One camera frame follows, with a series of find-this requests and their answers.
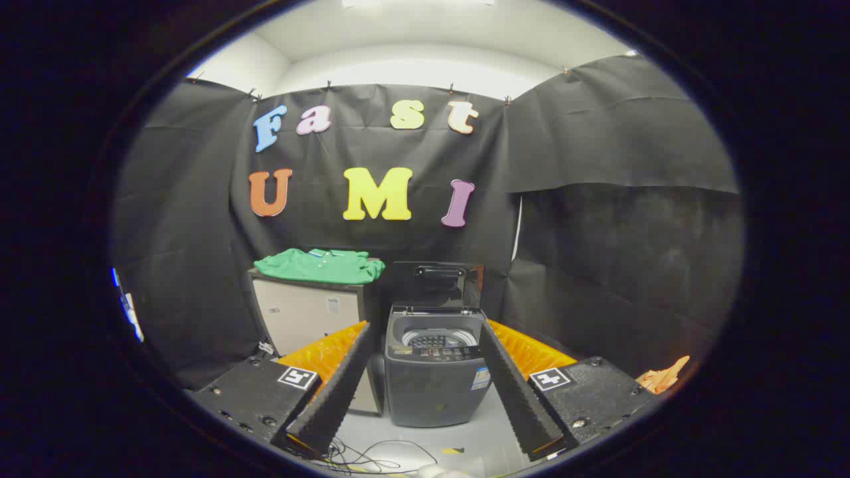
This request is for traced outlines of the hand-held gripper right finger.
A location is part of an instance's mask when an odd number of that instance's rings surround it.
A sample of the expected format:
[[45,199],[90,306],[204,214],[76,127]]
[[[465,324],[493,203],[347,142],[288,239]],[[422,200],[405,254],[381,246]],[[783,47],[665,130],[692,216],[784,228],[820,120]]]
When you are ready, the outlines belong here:
[[514,436],[532,460],[606,438],[658,400],[609,360],[576,360],[491,320],[483,323],[479,347]]

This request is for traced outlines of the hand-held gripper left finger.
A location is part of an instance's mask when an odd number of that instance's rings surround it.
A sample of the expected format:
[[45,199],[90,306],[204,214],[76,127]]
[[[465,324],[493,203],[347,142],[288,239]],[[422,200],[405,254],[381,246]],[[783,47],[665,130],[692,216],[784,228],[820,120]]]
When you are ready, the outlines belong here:
[[375,347],[359,321],[282,358],[249,357],[192,394],[237,432],[304,459],[327,454]]

